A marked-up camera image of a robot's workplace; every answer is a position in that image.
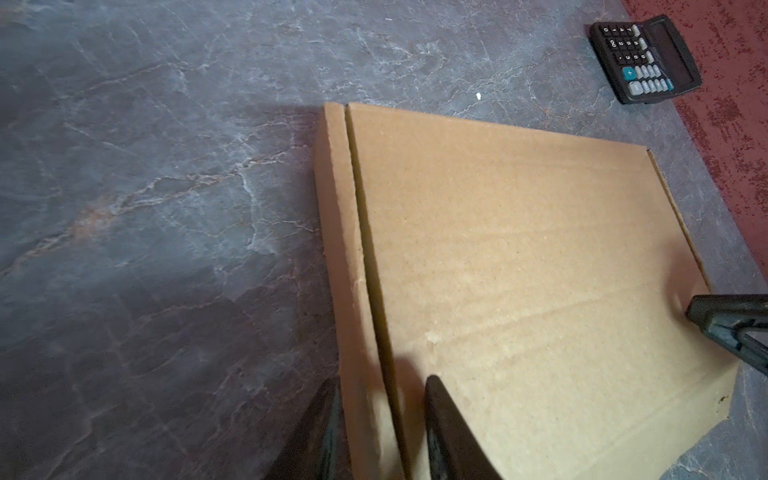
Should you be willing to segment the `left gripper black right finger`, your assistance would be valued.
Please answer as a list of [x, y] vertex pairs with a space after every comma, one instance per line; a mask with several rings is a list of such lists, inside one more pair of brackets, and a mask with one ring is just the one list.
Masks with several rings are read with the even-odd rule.
[[502, 479], [437, 375], [426, 380], [424, 414], [432, 480]]

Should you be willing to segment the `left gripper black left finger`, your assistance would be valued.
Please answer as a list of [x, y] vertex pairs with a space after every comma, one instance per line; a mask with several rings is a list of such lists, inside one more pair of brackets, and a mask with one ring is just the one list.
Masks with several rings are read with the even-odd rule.
[[265, 478], [335, 479], [341, 423], [340, 379], [332, 377], [318, 388]]

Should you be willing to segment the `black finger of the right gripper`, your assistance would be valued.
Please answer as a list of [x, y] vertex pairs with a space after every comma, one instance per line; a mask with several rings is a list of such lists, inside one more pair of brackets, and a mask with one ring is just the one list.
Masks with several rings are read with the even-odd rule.
[[766, 295], [696, 295], [686, 317], [710, 340], [767, 375]]

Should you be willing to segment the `brown cardboard box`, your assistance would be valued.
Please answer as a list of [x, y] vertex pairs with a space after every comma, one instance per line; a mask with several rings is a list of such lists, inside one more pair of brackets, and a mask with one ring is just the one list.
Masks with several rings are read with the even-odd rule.
[[355, 478], [428, 477], [433, 375], [505, 479], [657, 479], [728, 417], [645, 147], [327, 103], [314, 176]]

